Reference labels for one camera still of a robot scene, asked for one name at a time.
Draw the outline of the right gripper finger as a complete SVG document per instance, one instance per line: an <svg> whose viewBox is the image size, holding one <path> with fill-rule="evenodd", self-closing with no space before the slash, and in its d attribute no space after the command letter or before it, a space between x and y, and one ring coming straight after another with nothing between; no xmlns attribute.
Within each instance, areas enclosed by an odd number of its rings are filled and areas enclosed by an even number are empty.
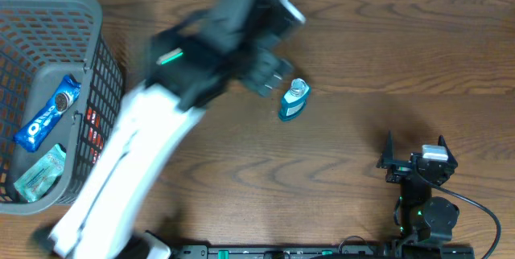
<svg viewBox="0 0 515 259"><path fill-rule="evenodd" d="M381 152L381 158L385 159L393 159L393 134L391 131L388 132L385 147Z"/></svg>
<svg viewBox="0 0 515 259"><path fill-rule="evenodd" d="M452 154L452 152L450 151L450 149L448 148L447 143L446 143L446 141L445 141L445 139L444 139L443 135L440 135L440 136L439 136L439 139L438 139L438 146L442 146L442 147L444 147L444 148L446 149L447 157L448 157L448 159L447 159L447 163L448 163L449 165L456 165L456 164L457 164L457 161L456 161L456 159L455 159L454 155Z"/></svg>

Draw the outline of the teal mouthwash bottle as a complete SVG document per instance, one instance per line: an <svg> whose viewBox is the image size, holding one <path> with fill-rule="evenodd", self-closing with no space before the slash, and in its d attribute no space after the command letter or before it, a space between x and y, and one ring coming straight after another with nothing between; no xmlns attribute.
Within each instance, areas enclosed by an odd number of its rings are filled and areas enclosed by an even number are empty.
<svg viewBox="0 0 515 259"><path fill-rule="evenodd" d="M305 108L307 98L311 94L311 87L301 78L291 81L290 88L281 99L281 108L278 117L281 121L290 121L296 118Z"/></svg>

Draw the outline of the red coffee stick sachet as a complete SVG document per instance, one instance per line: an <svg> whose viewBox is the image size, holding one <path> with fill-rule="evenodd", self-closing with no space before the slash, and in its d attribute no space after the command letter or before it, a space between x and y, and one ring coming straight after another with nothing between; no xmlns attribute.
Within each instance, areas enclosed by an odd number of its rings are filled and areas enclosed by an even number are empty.
<svg viewBox="0 0 515 259"><path fill-rule="evenodd" d="M93 144L89 153L92 156L92 163L95 164L100 158L104 146L104 138L101 134L101 117L95 110L88 107L86 119L89 122L88 141Z"/></svg>

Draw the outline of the blue Oreo cookie pack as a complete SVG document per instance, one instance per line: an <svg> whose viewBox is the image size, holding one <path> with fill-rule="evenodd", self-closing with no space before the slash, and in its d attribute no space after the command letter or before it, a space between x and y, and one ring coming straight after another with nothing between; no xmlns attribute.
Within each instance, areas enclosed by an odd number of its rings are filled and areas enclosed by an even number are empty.
<svg viewBox="0 0 515 259"><path fill-rule="evenodd" d="M81 83L65 75L45 106L15 135L14 142L28 152L36 152L65 112L78 99Z"/></svg>

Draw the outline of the mint green wipes pack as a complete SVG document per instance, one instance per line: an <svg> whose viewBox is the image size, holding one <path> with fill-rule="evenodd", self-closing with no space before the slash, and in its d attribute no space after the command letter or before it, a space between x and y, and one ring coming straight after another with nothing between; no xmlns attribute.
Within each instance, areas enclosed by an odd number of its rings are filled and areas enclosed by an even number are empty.
<svg viewBox="0 0 515 259"><path fill-rule="evenodd" d="M63 174L65 159L65 151L55 144L14 183L15 190L28 203L40 200Z"/></svg>

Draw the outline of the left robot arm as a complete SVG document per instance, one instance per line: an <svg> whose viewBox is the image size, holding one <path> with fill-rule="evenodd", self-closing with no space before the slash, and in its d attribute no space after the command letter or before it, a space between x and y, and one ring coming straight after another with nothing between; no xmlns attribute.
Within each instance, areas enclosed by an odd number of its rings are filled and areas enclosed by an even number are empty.
<svg viewBox="0 0 515 259"><path fill-rule="evenodd" d="M107 140L75 203L32 241L62 258L169 258L157 236L134 231L149 190L169 158L238 79L267 96L292 67L273 50L305 23L289 0L217 0L154 35L149 75L122 98Z"/></svg>

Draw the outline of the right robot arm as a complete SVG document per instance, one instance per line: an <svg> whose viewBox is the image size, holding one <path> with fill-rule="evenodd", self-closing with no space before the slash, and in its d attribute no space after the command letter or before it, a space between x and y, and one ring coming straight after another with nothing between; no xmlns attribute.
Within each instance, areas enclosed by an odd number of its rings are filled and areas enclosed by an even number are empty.
<svg viewBox="0 0 515 259"><path fill-rule="evenodd" d="M459 208L448 199L432 195L458 166L443 137L424 145L408 160L394 156L393 135L388 133L377 167L386 170L385 181L400 186L393 211L400 237L385 243L382 253L394 258L442 258L443 245L452 239Z"/></svg>

